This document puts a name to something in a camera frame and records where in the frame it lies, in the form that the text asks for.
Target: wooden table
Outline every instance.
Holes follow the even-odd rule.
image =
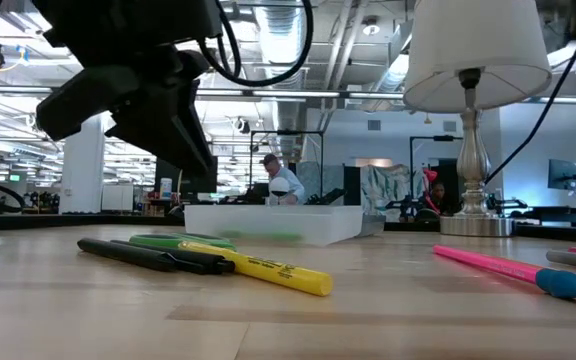
[[[179,231],[0,232],[0,360],[576,359],[576,301],[431,253],[442,243],[545,265],[546,250],[569,243],[427,233],[326,248],[237,243],[330,272],[326,298],[239,275],[158,273],[76,246]]]

